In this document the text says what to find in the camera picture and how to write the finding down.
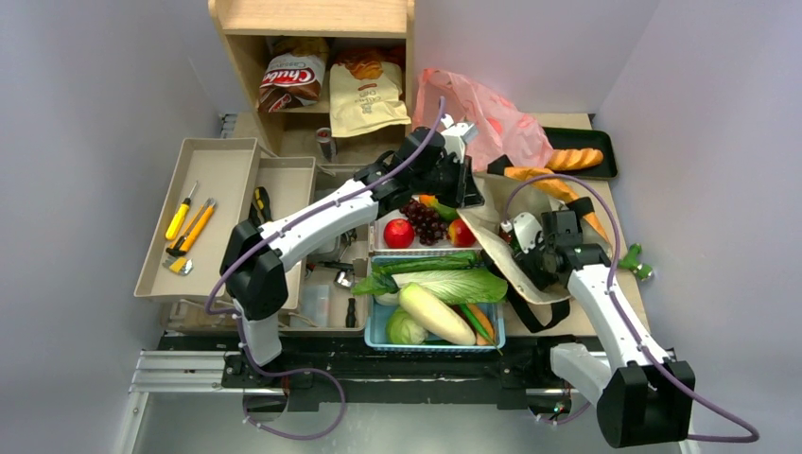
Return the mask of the brown Trader Joe's bag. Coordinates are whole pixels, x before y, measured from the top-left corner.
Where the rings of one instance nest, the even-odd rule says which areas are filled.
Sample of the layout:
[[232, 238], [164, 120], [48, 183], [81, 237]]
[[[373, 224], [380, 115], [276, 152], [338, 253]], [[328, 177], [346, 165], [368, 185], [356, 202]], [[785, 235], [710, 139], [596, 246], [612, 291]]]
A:
[[[514, 248], [509, 235], [500, 228], [506, 218], [505, 208], [512, 191], [522, 181], [534, 176], [550, 174], [544, 167], [514, 166], [503, 155], [491, 162], [487, 169], [475, 174], [480, 193], [485, 198], [482, 206], [462, 208], [458, 211], [486, 254], [490, 268], [498, 270], [508, 281], [505, 319], [512, 336], [593, 336], [595, 331], [583, 309], [566, 292], [557, 287], [538, 289], [514, 261]], [[592, 199], [588, 189], [576, 183], [559, 179], [546, 179], [523, 187], [510, 205], [510, 216], [526, 212], [539, 216], [546, 211], [565, 206], [581, 215], [584, 240], [601, 244], [607, 253], [613, 248], [608, 237], [612, 233], [609, 217], [600, 221], [603, 198]]]

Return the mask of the red yellow apple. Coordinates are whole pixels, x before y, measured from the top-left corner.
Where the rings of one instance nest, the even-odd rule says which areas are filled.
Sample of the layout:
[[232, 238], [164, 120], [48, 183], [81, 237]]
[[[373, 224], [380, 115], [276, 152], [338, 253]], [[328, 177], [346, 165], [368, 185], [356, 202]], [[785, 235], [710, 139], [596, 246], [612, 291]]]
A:
[[477, 241], [469, 226], [461, 218], [453, 220], [448, 225], [446, 237], [455, 248], [470, 248]]

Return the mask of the dark purple grapes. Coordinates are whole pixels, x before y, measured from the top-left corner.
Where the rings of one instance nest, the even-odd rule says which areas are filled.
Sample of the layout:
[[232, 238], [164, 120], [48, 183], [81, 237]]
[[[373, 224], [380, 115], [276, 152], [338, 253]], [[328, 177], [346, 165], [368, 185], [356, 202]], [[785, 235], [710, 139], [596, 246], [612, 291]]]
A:
[[414, 233], [422, 245], [433, 246], [445, 239], [448, 224], [433, 208], [412, 199], [399, 211], [412, 225]]

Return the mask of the green cucumber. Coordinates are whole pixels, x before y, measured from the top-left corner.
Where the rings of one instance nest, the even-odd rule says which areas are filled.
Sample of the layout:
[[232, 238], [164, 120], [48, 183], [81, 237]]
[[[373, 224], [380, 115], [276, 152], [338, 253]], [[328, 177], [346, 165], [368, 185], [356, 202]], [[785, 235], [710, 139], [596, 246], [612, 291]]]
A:
[[374, 273], [394, 275], [419, 271], [468, 270], [479, 266], [480, 254], [474, 251], [419, 257], [378, 257], [372, 262]]

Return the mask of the pink plastic grocery bag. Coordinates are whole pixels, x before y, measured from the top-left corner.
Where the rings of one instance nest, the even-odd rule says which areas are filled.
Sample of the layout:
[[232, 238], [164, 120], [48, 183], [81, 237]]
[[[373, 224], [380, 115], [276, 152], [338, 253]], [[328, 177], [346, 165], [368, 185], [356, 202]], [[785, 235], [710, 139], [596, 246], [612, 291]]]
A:
[[472, 80], [445, 70], [427, 68], [417, 81], [411, 125], [429, 127], [439, 112], [439, 98], [445, 112], [456, 122], [470, 122], [477, 136], [466, 146], [476, 171], [485, 170], [502, 155], [514, 166], [543, 167], [553, 147], [538, 121], [520, 112], [512, 101]]

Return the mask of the green napa cabbage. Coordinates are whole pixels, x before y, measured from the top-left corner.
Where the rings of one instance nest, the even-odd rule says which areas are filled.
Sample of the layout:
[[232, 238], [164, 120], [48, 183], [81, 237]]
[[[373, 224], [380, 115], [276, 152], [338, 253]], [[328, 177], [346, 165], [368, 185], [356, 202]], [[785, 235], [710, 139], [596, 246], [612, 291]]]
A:
[[417, 271], [392, 277], [399, 289], [416, 284], [448, 305], [499, 303], [508, 283], [486, 269]]

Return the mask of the golden baguette bread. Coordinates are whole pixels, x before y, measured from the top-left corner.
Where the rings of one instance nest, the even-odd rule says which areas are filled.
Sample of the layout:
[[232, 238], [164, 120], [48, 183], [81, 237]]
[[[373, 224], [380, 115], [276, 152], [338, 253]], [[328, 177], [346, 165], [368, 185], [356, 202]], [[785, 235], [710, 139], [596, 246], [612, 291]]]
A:
[[597, 148], [556, 149], [546, 163], [546, 168], [552, 171], [574, 171], [597, 166], [603, 160], [603, 152]]

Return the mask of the white daikon radish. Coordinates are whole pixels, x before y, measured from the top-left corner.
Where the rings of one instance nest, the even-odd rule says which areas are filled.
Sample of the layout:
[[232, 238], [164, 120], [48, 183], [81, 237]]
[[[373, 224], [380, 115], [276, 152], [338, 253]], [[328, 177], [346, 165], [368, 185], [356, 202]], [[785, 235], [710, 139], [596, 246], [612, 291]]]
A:
[[476, 335], [460, 316], [426, 288], [408, 284], [398, 293], [399, 305], [427, 331], [455, 345], [472, 346]]

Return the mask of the cream chips bag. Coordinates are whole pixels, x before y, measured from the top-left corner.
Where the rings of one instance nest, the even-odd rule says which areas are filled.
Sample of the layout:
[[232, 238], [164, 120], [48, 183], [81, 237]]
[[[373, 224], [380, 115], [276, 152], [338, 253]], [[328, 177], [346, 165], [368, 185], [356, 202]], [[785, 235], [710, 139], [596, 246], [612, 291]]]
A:
[[329, 122], [335, 138], [411, 123], [404, 62], [401, 46], [349, 48], [336, 56], [329, 78]]

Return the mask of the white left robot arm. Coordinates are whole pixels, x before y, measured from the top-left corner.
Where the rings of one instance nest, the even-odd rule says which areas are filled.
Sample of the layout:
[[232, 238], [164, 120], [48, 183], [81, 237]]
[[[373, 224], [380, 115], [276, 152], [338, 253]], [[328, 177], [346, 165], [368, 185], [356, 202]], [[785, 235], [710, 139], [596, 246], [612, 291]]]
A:
[[218, 283], [235, 302], [249, 379], [269, 387], [281, 377], [278, 311], [288, 299], [286, 273], [326, 241], [386, 216], [419, 194], [454, 208], [483, 204], [465, 152], [476, 134], [470, 123], [443, 131], [420, 127], [398, 150], [382, 154], [325, 198], [259, 227], [249, 221], [236, 225]]

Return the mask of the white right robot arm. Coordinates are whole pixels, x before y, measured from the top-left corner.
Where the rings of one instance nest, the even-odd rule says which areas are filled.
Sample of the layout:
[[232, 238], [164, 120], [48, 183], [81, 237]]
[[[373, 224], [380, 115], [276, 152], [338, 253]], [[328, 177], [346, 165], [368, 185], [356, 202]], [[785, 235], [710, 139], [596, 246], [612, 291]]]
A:
[[695, 375], [657, 344], [621, 294], [605, 248], [584, 240], [570, 210], [521, 213], [502, 222], [514, 262], [539, 289], [560, 285], [591, 321], [606, 354], [599, 360], [579, 343], [561, 343], [533, 356], [540, 383], [560, 378], [577, 386], [595, 408], [612, 447], [679, 442], [687, 438]]

